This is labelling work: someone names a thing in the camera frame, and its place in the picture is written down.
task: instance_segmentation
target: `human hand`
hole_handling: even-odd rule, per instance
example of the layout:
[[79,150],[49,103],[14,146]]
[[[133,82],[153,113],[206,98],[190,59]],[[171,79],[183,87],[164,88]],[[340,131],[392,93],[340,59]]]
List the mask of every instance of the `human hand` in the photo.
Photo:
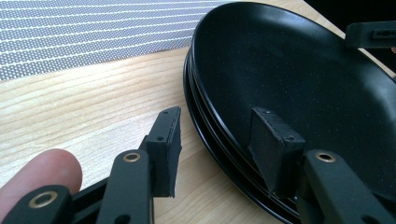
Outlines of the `human hand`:
[[29,161],[0,188],[0,223],[20,198],[47,185],[63,185],[71,194],[79,191],[82,171],[76,157],[62,149],[45,151]]

